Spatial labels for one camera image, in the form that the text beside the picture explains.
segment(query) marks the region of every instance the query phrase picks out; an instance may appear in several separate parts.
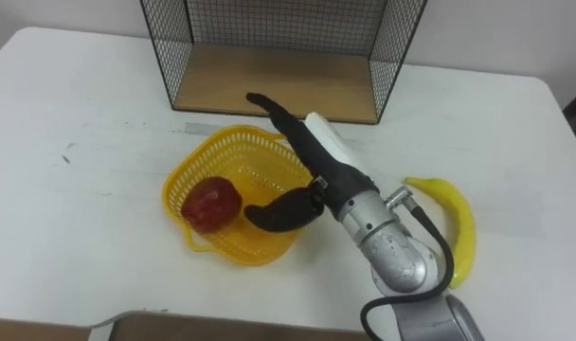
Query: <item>basket handle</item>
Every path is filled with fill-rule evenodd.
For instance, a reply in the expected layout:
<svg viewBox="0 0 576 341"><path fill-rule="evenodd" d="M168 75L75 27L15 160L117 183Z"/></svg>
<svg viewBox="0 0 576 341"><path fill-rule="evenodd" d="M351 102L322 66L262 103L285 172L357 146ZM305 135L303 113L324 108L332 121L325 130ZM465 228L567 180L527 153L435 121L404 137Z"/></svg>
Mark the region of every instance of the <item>basket handle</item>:
<svg viewBox="0 0 576 341"><path fill-rule="evenodd" d="M185 243L191 250L195 252L214 251L214 247L212 246L200 245L199 243L195 242L191 236L191 228L185 229Z"/></svg>
<svg viewBox="0 0 576 341"><path fill-rule="evenodd" d="M266 132L267 136L273 140L285 140L286 136L284 136L283 134L279 134L279 133L269 133Z"/></svg>

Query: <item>black wire mesh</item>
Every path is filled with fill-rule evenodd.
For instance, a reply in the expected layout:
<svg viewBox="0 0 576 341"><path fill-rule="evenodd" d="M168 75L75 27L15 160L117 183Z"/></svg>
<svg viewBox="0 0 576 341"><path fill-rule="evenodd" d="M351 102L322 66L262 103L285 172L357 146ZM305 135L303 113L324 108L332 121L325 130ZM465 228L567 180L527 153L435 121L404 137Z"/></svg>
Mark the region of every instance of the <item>black wire mesh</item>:
<svg viewBox="0 0 576 341"><path fill-rule="evenodd" d="M196 43L368 56L386 0L187 0Z"/></svg>
<svg viewBox="0 0 576 341"><path fill-rule="evenodd" d="M426 3L426 0L387 1L369 58L374 106L379 120L385 111Z"/></svg>
<svg viewBox="0 0 576 341"><path fill-rule="evenodd" d="M195 43L369 57L381 119L426 0L140 0L173 106Z"/></svg>
<svg viewBox="0 0 576 341"><path fill-rule="evenodd" d="M141 0L140 4L168 97L174 103L193 42L185 0Z"/></svg>

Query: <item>yellow plastic basket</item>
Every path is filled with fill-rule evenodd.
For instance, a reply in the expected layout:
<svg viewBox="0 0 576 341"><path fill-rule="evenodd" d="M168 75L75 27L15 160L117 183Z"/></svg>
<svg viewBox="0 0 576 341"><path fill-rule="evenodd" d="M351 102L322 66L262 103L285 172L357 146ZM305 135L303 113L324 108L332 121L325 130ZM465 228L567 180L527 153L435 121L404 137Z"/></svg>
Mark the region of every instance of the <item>yellow plastic basket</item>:
<svg viewBox="0 0 576 341"><path fill-rule="evenodd" d="M181 205L189 191L209 176L223 176L233 183L246 205L267 205L284 191L304 187L311 175L295 153L277 141L284 137L253 126L235 125L209 137L166 180L162 190L164 209L185 231L185 243L193 251L216 252L242 265L263 265L283 255L299 230L265 232L242 213L215 233L200 234L207 244L195 242Z"/></svg>

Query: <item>black cable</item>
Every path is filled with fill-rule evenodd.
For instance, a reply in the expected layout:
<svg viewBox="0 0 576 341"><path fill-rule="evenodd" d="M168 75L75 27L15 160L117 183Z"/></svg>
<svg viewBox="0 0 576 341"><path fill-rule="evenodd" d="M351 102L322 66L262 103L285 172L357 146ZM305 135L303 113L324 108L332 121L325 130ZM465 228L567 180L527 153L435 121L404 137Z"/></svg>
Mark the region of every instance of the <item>black cable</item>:
<svg viewBox="0 0 576 341"><path fill-rule="evenodd" d="M412 302L419 302L426 299L430 299L433 297L437 297L441 295L441 293L448 288L448 284L450 284L450 280L452 276L454 276L455 272L455 261L452 257L452 251L450 251L450 245L446 239L443 238L440 231L436 228L436 226L431 222L431 219L427 216L427 214L423 211L420 206L414 207L410 214L424 227L424 229L438 242L441 248L441 252L446 260L446 271L443 274L443 278L441 278L440 283L433 289L416 295L408 295L408 296L394 296L394 297L381 297L373 299L372 301L366 303L362 310L360 311L360 321L362 323L362 327L364 328L364 332L368 335L368 337L373 341L383 341L370 327L368 323L368 313L377 307L384 306L384 305L392 305L392 304L401 304L401 303L412 303Z"/></svg>

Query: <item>wooden board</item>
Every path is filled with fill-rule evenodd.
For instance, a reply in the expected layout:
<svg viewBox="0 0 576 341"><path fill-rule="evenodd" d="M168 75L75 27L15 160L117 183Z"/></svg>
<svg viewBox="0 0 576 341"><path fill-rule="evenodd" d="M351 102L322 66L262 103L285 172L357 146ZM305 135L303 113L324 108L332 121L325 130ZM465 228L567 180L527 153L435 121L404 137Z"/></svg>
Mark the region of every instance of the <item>wooden board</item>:
<svg viewBox="0 0 576 341"><path fill-rule="evenodd" d="M360 332L321 331L242 321L135 314L122 318L113 341L366 341Z"/></svg>
<svg viewBox="0 0 576 341"><path fill-rule="evenodd" d="M299 117L316 111L335 121L377 122L366 57L227 45L193 47L174 108L264 115L245 100L248 92Z"/></svg>
<svg viewBox="0 0 576 341"><path fill-rule="evenodd" d="M87 341L86 328L0 320L0 341Z"/></svg>

